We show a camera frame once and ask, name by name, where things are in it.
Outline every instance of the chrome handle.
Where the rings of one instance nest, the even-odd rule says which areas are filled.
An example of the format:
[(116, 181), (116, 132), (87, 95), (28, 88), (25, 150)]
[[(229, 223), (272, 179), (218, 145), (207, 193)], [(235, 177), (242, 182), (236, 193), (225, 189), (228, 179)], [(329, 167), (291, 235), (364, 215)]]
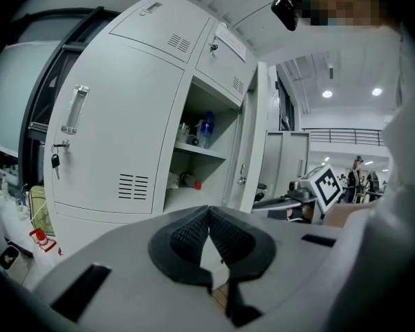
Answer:
[(161, 3), (155, 1), (152, 4), (148, 3), (146, 6), (143, 6), (141, 8), (142, 12), (145, 12), (147, 14), (151, 14), (155, 9), (159, 8), (160, 6), (163, 6)]
[(240, 178), (237, 180), (237, 185), (244, 185), (246, 183), (246, 177), (243, 177), (243, 170), (246, 166), (243, 164), (240, 170)]
[(298, 171), (297, 171), (297, 177), (303, 177), (305, 175), (304, 174), (305, 171), (303, 171), (303, 167), (304, 167), (304, 163), (305, 162), (306, 161), (303, 158), (299, 161)]
[(69, 104), (68, 110), (64, 117), (64, 123), (62, 125), (62, 131), (67, 134), (76, 134), (78, 128), (78, 122), (82, 114), (83, 106), (86, 101), (86, 97), (89, 94), (89, 87), (77, 85), (74, 88), (73, 97)]

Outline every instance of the window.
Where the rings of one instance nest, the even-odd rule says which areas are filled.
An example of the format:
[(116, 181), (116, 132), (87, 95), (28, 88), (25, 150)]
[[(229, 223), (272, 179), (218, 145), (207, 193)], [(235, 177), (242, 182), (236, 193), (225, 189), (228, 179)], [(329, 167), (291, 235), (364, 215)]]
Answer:
[(86, 15), (51, 15), (31, 22), (16, 43), (61, 41)]
[(291, 102), (291, 97), (289, 96), (280, 78), (278, 78), (278, 85), (280, 99), (280, 130), (294, 130), (295, 112), (294, 106)]
[(0, 151), (18, 157), (21, 124), (39, 74), (58, 43), (15, 44), (0, 54)]
[(62, 51), (41, 88), (42, 90), (35, 103), (31, 122), (46, 126), (49, 124), (50, 115), (58, 93), (80, 54), (81, 52), (73, 50)]

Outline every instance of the open cabinet door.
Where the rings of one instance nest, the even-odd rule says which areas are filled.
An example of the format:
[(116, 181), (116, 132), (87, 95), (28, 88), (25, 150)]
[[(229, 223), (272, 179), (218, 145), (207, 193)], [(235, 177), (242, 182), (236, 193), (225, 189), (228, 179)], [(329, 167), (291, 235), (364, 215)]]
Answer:
[(245, 95), (239, 122), (239, 145), (228, 207), (250, 213), (257, 191), (267, 126), (268, 68), (259, 62), (257, 87)]

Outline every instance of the bag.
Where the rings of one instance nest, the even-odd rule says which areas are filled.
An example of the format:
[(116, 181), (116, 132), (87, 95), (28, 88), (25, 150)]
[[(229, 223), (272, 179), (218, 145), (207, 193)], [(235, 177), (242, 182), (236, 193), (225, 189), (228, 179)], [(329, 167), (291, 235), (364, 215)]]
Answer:
[(34, 229), (42, 229), (45, 234), (55, 236), (50, 223), (48, 206), (44, 195), (44, 186), (35, 185), (29, 191), (30, 220)]

